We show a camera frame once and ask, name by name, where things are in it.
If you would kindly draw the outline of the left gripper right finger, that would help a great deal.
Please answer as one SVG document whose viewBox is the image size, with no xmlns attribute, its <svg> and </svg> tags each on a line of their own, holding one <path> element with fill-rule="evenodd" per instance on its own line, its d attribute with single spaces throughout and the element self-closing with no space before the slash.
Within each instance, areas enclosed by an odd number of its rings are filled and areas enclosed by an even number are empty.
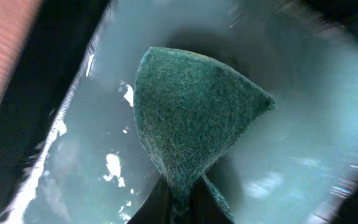
<svg viewBox="0 0 358 224">
<path fill-rule="evenodd" d="M 215 201 L 204 178 L 194 184 L 190 198 L 191 224 L 233 224 Z"/>
</svg>

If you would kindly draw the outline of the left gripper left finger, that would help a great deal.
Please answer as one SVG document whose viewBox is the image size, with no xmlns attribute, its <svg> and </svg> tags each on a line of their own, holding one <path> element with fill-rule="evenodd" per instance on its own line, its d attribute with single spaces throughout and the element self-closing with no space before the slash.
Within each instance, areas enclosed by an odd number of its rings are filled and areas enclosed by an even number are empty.
<svg viewBox="0 0 358 224">
<path fill-rule="evenodd" d="M 164 177 L 160 177 L 150 195 L 127 224 L 169 224 L 172 193 Z"/>
</svg>

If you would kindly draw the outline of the green yellow sponge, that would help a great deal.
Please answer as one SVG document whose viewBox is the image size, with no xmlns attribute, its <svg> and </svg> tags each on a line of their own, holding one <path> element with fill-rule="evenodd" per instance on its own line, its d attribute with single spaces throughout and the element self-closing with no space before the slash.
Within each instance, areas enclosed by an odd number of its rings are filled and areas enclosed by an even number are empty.
<svg viewBox="0 0 358 224">
<path fill-rule="evenodd" d="M 206 172 L 251 123 L 275 109 L 275 100 L 225 63 L 151 47 L 140 61 L 133 104 L 140 143 L 172 193 L 170 223 L 191 223 L 191 191 L 200 177 L 234 222 Z"/>
</svg>

